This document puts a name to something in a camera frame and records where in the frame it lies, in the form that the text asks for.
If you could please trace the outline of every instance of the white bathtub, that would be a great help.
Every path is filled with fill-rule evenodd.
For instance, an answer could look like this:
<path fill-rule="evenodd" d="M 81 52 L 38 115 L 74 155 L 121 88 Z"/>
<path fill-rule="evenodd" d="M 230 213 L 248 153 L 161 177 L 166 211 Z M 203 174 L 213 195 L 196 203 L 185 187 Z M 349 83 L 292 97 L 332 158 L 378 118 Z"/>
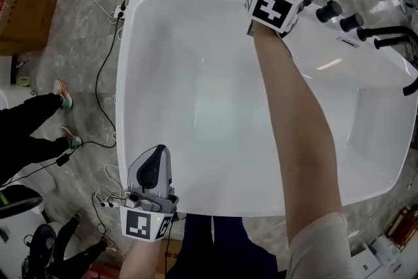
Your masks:
<path fill-rule="evenodd" d="M 165 144 L 180 212 L 285 214 L 244 1 L 129 1 L 116 89 L 124 187 L 132 162 Z M 417 94 L 404 97 L 402 87 L 418 73 L 392 48 L 376 50 L 372 39 L 360 42 L 355 33 L 321 24 L 317 8 L 301 12 L 285 42 L 329 122 L 347 205 L 385 193 L 396 182 L 417 110 Z"/>

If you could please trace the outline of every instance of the floor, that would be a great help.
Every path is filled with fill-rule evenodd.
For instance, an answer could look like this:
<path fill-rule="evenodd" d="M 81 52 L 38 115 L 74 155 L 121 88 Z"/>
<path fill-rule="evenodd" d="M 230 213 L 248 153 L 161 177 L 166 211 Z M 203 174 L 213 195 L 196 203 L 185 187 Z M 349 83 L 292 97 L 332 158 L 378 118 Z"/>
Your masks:
<path fill-rule="evenodd" d="M 122 2 L 97 1 L 108 12 L 112 12 Z M 315 0 L 318 4 L 327 1 Z M 360 12 L 368 27 L 397 25 L 406 19 L 398 0 L 337 1 L 344 13 Z M 20 74 L 31 77 L 32 86 L 39 94 L 50 92 L 55 78 L 64 79 L 74 99 L 74 108 L 67 113 L 56 113 L 39 129 L 39 137 L 54 139 L 58 136 L 58 126 L 66 124 L 76 130 L 84 141 L 112 143 L 113 129 L 97 107 L 94 85 L 97 71 L 110 48 L 113 32 L 114 26 L 108 22 L 107 15 L 92 0 L 58 1 L 48 46 L 36 53 L 39 57 L 31 57 L 29 64 L 21 68 Z M 118 49 L 119 41 L 99 81 L 100 100 L 112 119 Z M 348 231 L 355 235 L 350 238 L 353 249 L 363 242 L 373 241 L 404 205 L 418 201 L 418 182 L 407 191 L 417 168 L 417 159 L 418 153 L 411 150 L 399 181 L 390 192 L 344 208 Z M 97 242 L 100 237 L 95 230 L 99 222 L 92 207 L 91 194 L 103 188 L 118 192 L 117 186 L 109 182 L 103 172 L 105 163 L 117 162 L 116 149 L 107 150 L 88 145 L 79 149 L 66 165 L 48 169 L 57 181 L 57 189 L 45 199 L 46 211 L 55 220 L 66 222 L 74 212 L 80 210 L 84 214 L 85 224 L 78 234 L 84 246 Z M 107 226 L 108 235 L 120 247 L 119 253 L 106 254 L 102 258 L 110 263 L 121 263 L 132 240 L 121 236 L 117 210 L 100 208 L 99 215 Z M 174 224 L 173 238 L 182 238 L 183 224 Z M 244 224 L 251 240 L 277 255 L 279 268 L 284 269 L 289 259 L 284 217 L 245 218 Z"/>

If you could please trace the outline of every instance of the black pants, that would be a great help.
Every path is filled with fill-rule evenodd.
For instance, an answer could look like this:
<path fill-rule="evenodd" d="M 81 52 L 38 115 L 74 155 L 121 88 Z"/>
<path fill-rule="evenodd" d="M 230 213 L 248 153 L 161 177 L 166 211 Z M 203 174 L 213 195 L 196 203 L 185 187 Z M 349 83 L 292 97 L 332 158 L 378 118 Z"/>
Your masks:
<path fill-rule="evenodd" d="M 76 231 L 78 221 L 72 218 L 69 223 L 64 225 L 58 233 L 54 246 L 54 262 L 47 268 L 48 274 L 59 279 L 80 279 L 87 272 L 90 265 L 106 250 L 105 241 L 90 246 L 88 249 L 64 260 L 64 251 L 67 247 L 72 234 Z"/>
<path fill-rule="evenodd" d="M 69 149 L 69 141 L 35 139 L 30 135 L 61 106 L 62 98 L 53 93 L 39 95 L 23 104 L 0 110 L 0 185 L 30 163 L 60 156 Z"/>
<path fill-rule="evenodd" d="M 278 277 L 276 257 L 249 240 L 242 218 L 188 214 L 182 249 L 167 279 Z"/>

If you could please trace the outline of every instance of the person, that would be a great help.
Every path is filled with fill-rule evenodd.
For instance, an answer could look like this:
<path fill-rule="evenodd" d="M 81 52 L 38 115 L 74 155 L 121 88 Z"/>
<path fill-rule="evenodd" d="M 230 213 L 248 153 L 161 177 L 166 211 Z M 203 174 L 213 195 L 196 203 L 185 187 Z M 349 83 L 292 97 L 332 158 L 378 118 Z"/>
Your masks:
<path fill-rule="evenodd" d="M 76 228 L 82 225 L 82 215 L 77 212 L 64 225 L 54 241 L 52 228 L 41 225 L 33 235 L 31 251 L 22 265 L 24 279 L 58 278 L 81 279 L 91 264 L 106 250 L 118 251 L 118 247 L 105 235 L 93 246 L 64 260 L 64 252 Z"/>
<path fill-rule="evenodd" d="M 329 125 L 276 32 L 258 22 L 253 23 L 253 30 L 283 181 L 291 253 L 286 278 L 352 279 L 346 222 L 341 214 L 336 152 Z M 216 278 L 230 278 L 236 271 L 238 275 L 234 277 L 245 273 L 243 276 L 248 278 L 275 278 L 270 271 L 270 256 L 259 248 L 248 246 L 240 219 L 232 220 L 236 221 L 233 229 L 223 218 L 214 218 L 215 256 L 223 258 L 213 263 L 208 261 L 204 268 L 198 269 L 193 261 L 206 255 L 204 247 L 211 248 L 208 242 L 210 226 L 208 219 L 188 214 L 178 265 L 176 263 L 167 277 L 201 277 L 206 271 L 217 271 Z M 195 242 L 195 251 L 190 252 L 193 238 L 199 238 L 200 242 Z M 245 244 L 245 251 L 252 254 L 235 257 L 230 252 L 233 248 L 239 249 L 234 243 Z M 153 278 L 160 245 L 160 242 L 135 242 L 123 262 L 120 279 Z"/>
<path fill-rule="evenodd" d="M 0 185 L 30 163 L 59 157 L 68 149 L 82 144 L 81 138 L 61 126 L 61 137 L 55 141 L 35 139 L 30 135 L 60 108 L 69 110 L 72 98 L 61 79 L 54 81 L 53 93 L 39 95 L 23 104 L 0 110 L 0 148 L 3 160 Z"/>

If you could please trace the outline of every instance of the marble floor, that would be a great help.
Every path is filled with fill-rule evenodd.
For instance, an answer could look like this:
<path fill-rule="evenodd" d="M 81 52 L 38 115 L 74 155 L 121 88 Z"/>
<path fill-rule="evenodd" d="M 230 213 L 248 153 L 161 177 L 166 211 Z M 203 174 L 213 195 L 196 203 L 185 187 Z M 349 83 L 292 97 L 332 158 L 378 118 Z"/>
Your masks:
<path fill-rule="evenodd" d="M 112 12 L 122 0 L 96 0 L 107 12 Z M 324 5 L 328 0 L 315 0 Z M 400 10 L 398 0 L 337 0 L 344 13 L 360 12 L 365 26 L 397 25 L 407 19 Z M 32 86 L 39 94 L 52 89 L 53 80 L 66 81 L 74 99 L 74 108 L 67 113 L 58 112 L 38 131 L 38 136 L 54 139 L 58 126 L 66 124 L 76 129 L 84 141 L 96 140 L 112 143 L 113 129 L 100 113 L 95 101 L 95 77 L 110 44 L 114 26 L 108 16 L 93 0 L 58 0 L 50 32 L 48 46 L 32 55 L 29 64 L 20 69 L 20 75 L 31 77 Z M 118 64 L 119 41 L 102 72 L 99 81 L 99 99 L 110 117 L 114 119 L 114 94 Z M 349 205 L 344 208 L 348 217 L 348 230 L 357 234 L 351 238 L 352 248 L 363 242 L 371 242 L 404 206 L 418 201 L 418 182 L 407 191 L 408 183 L 417 168 L 417 153 L 410 151 L 396 186 L 385 195 Z M 85 216 L 85 225 L 78 231 L 82 244 L 88 246 L 98 241 L 100 234 L 95 226 L 99 223 L 94 213 L 91 194 L 108 188 L 118 188 L 109 182 L 103 172 L 105 163 L 117 164 L 116 149 L 103 149 L 94 145 L 78 150 L 62 167 L 48 170 L 57 181 L 57 189 L 45 199 L 45 209 L 55 220 L 66 222 L 77 210 Z M 120 233 L 118 210 L 100 208 L 99 214 L 107 226 L 110 238 L 120 247 L 120 252 L 105 254 L 103 260 L 121 263 L 132 240 Z M 182 238 L 184 222 L 175 223 L 173 238 Z M 288 262 L 285 220 L 277 218 L 245 218 L 251 240 L 277 255 L 280 269 Z"/>

